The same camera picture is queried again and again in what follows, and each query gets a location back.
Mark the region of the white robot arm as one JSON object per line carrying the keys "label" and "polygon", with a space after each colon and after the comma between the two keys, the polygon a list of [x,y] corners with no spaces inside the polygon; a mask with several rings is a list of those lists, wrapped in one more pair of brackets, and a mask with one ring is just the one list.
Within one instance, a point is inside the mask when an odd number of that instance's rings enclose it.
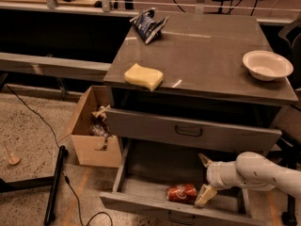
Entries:
{"label": "white robot arm", "polygon": [[203,153],[199,158],[207,169],[208,184],[203,184],[195,201],[201,207],[211,200],[218,190],[240,187],[268,191],[278,188],[297,199],[301,198],[301,172],[281,167],[258,153],[240,153],[235,161],[213,161]]}

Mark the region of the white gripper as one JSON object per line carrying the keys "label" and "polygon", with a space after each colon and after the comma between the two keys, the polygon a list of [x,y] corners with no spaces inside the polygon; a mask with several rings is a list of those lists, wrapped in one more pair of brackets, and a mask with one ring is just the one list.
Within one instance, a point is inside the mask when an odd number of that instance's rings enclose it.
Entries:
{"label": "white gripper", "polygon": [[238,173],[235,163],[231,162],[213,162],[203,153],[199,153],[203,166],[207,168],[207,181],[209,185],[203,184],[197,198],[195,206],[205,205],[216,196],[217,190],[229,189],[234,186],[241,187],[244,184],[244,178]]}

